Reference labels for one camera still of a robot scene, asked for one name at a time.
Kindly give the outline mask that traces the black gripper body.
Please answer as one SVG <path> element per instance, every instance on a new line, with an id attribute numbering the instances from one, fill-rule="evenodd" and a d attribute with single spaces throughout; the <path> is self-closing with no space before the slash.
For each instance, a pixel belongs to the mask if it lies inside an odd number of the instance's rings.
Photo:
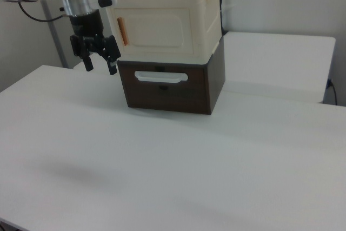
<path id="1" fill-rule="evenodd" d="M 74 34 L 70 36 L 73 50 L 103 50 L 103 23 L 98 10 L 80 16 L 69 16 Z"/>

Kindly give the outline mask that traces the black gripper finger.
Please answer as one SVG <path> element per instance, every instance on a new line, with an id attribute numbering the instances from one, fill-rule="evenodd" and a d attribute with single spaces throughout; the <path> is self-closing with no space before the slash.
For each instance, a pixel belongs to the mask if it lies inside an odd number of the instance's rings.
<path id="1" fill-rule="evenodd" d="M 121 53 L 118 48 L 116 39 L 113 35 L 109 37 L 103 37 L 100 35 L 95 36 L 96 40 L 96 52 L 104 58 L 107 62 L 110 75 L 117 73 L 117 60 L 120 58 Z"/>
<path id="2" fill-rule="evenodd" d="M 70 42 L 74 55 L 78 56 L 83 61 L 86 71 L 92 71 L 94 67 L 92 65 L 90 52 L 84 38 L 77 35 L 71 35 Z"/>

